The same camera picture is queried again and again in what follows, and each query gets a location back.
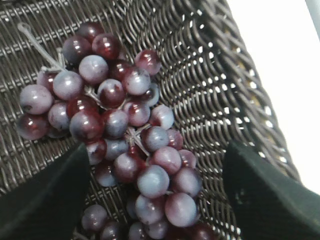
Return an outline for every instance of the wicker weave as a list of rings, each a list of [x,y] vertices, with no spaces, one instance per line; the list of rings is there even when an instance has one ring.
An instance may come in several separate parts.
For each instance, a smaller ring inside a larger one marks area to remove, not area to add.
[[[184,147],[196,153],[203,178],[201,219],[221,239],[240,230],[222,181],[228,140],[252,146],[285,175],[299,180],[271,101],[225,0],[45,0],[3,1],[0,6],[0,196],[45,168],[74,143],[71,138],[28,141],[15,121],[22,114],[21,89],[48,66],[17,23],[26,22],[54,57],[79,24],[98,21],[118,36],[132,61],[141,49],[156,49],[163,68],[155,76],[160,101],[171,106]],[[87,204],[103,204],[127,223],[124,186],[102,188],[92,179]]]

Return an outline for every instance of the grape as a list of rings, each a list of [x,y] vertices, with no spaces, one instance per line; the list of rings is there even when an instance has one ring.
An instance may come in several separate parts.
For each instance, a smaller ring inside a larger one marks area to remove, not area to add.
[[[155,199],[168,190],[169,176],[162,167],[151,165],[141,172],[137,179],[137,186],[142,195]]]
[[[197,164],[196,156],[189,150],[181,149],[179,154],[182,160],[182,166],[195,169]]]
[[[148,72],[138,67],[132,67],[122,81],[124,89],[131,95],[142,95],[151,86]]]
[[[151,83],[150,88],[141,96],[137,96],[142,102],[146,103],[149,107],[157,104],[159,101],[159,88],[154,82]]]
[[[152,109],[149,123],[168,130],[174,124],[175,117],[172,109],[166,105],[159,105]]]
[[[128,128],[128,115],[118,109],[105,111],[101,118],[104,122],[104,135],[108,139],[118,139],[125,135]]]
[[[28,114],[44,114],[50,109],[53,102],[54,98],[50,91],[42,85],[28,85],[20,93],[20,105]]]
[[[25,113],[16,122],[18,135],[27,140],[37,140],[47,134],[49,122],[44,115]]]
[[[97,22],[84,22],[76,31],[76,35],[81,36],[92,43],[96,36],[103,34],[104,28]]]
[[[90,233],[99,232],[108,219],[107,211],[98,204],[89,206],[83,212],[82,227]]]
[[[139,68],[145,69],[151,76],[156,75],[161,68],[161,60],[157,52],[149,49],[139,52],[134,63]]]
[[[152,239],[163,239],[168,232],[169,224],[166,219],[161,219],[150,225],[145,225],[145,232]]]
[[[80,61],[92,52],[91,44],[82,36],[71,36],[63,43],[62,53],[71,64],[79,64]]]
[[[117,184],[113,172],[114,163],[111,161],[102,161],[95,166],[94,177],[101,186],[113,187]]]
[[[129,149],[128,143],[124,139],[105,139],[105,142],[107,145],[105,159],[109,161],[115,160]]]
[[[48,120],[52,127],[58,130],[68,130],[70,119],[67,115],[67,103],[54,104],[48,112]]]
[[[129,216],[132,219],[138,219],[136,214],[136,200],[138,198],[138,194],[132,194],[129,196],[128,200],[126,201],[126,211],[128,212]]]
[[[68,132],[68,130],[58,130],[53,126],[49,126],[49,130],[46,135],[52,139],[59,139],[65,137]]]
[[[123,106],[123,111],[128,115],[129,124],[134,127],[141,127],[148,122],[150,108],[139,101],[128,101]]]
[[[123,229],[117,221],[108,221],[103,227],[99,240],[124,240]]]
[[[196,170],[190,167],[181,168],[172,178],[174,192],[186,193],[195,197],[201,191],[202,180]]]
[[[154,152],[159,148],[167,146],[169,143],[166,130],[159,126],[152,126],[148,129],[144,129],[140,136],[143,146],[149,152]]]
[[[195,201],[183,192],[173,193],[165,202],[165,215],[169,222],[177,227],[188,227],[197,217]]]
[[[126,98],[121,82],[115,79],[103,81],[98,88],[98,98],[108,108],[120,106]]]
[[[98,105],[91,97],[86,95],[79,95],[71,99],[66,107],[66,114],[72,118],[77,112],[80,111],[93,111],[98,112]]]
[[[123,153],[114,161],[114,175],[122,183],[133,183],[145,167],[145,161],[137,155]]]
[[[161,166],[169,175],[178,172],[182,164],[179,152],[170,146],[156,150],[149,163]]]
[[[190,240],[218,240],[218,236],[215,235],[212,227],[203,222],[188,227],[186,232],[190,236]]]
[[[165,215],[165,197],[149,199],[139,195],[135,201],[135,213],[143,224],[154,224]]]
[[[121,59],[111,61],[109,64],[109,78],[122,82],[132,65]]]
[[[142,151],[141,148],[138,147],[137,145],[130,146],[128,153],[138,155],[143,160],[145,160],[147,158],[147,155],[144,153],[144,151]]]
[[[69,101],[79,95],[84,88],[81,76],[73,71],[63,70],[53,79],[53,91],[60,99]]]
[[[79,111],[71,118],[69,129],[76,140],[90,144],[101,138],[104,122],[95,111]]]
[[[107,143],[105,140],[100,139],[94,143],[86,145],[86,151],[88,152],[90,165],[96,165],[105,158],[107,153]]]
[[[173,147],[177,150],[182,149],[182,145],[184,144],[184,138],[182,137],[181,133],[175,129],[168,129],[166,131],[169,137],[169,147]]]
[[[46,87],[51,94],[54,94],[53,84],[56,75],[57,73],[49,73],[40,70],[36,76],[36,84]]]
[[[128,234],[129,240],[150,240],[149,236],[144,230],[144,226],[141,222],[135,222],[131,225]]]
[[[99,34],[92,42],[92,51],[106,60],[117,59],[120,50],[120,41],[111,33]]]
[[[102,83],[108,77],[108,64],[101,56],[86,56],[79,64],[79,74],[91,85]]]

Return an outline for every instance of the white stem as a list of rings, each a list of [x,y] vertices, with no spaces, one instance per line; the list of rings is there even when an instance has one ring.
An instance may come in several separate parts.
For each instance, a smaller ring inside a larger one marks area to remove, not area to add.
[[[58,68],[59,70],[63,71],[65,70],[61,65],[51,57],[46,50],[38,43],[36,38],[32,35],[31,33],[31,27],[26,24],[25,22],[19,22],[17,25],[17,28],[19,29],[20,32],[22,32],[28,39],[29,41],[33,44],[35,49],[42,55],[44,59],[46,59],[52,66]]]

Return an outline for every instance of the dark green object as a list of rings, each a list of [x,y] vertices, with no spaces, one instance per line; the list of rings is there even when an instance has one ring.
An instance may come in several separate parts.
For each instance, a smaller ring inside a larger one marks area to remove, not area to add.
[[[76,145],[0,198],[0,240],[70,240],[85,204],[89,160]]]
[[[225,192],[244,240],[319,240],[320,196],[241,143],[223,163]]]

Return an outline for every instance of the white background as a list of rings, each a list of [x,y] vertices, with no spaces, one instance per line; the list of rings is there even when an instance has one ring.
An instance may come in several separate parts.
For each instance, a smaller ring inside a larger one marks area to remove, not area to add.
[[[228,0],[302,183],[320,194],[320,42],[304,0]]]

